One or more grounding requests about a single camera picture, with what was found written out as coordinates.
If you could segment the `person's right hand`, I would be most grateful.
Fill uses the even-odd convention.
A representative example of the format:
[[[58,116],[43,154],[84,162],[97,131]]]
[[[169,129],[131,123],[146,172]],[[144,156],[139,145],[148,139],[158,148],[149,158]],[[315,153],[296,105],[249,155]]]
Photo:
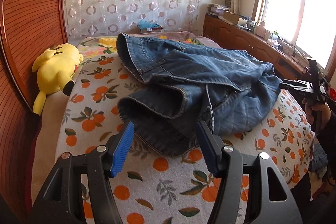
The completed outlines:
[[[317,103],[315,105],[309,106],[305,98],[302,100],[302,103],[305,105],[306,119],[311,125],[314,123],[313,112],[316,111],[318,113],[321,113],[320,128],[323,129],[331,118],[331,110],[329,108],[329,105],[327,103]]]

